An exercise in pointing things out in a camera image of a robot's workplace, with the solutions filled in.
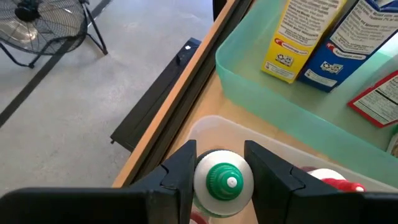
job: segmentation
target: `green bottle cap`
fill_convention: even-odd
[[[218,200],[235,199],[243,189],[243,176],[236,166],[219,163],[213,166],[206,177],[206,186],[210,195]]]

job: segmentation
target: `yellow box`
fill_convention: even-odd
[[[269,44],[262,71],[294,82],[346,0],[288,0]]]

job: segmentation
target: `fan guard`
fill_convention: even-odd
[[[75,50],[84,41],[87,26],[79,0],[0,2],[0,39],[28,53],[55,55],[67,39],[75,40],[67,52]]]

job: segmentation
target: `white bottle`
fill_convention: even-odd
[[[253,174],[240,155],[228,150],[212,150],[198,158],[193,189],[193,201],[202,212],[226,218],[249,203],[254,189]]]

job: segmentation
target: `green plastic bin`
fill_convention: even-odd
[[[218,49],[216,69],[224,94],[346,168],[398,187],[398,159],[385,152],[394,127],[379,129],[346,105],[372,75],[392,63],[397,38],[332,93],[288,84],[261,71],[284,5],[256,1]]]

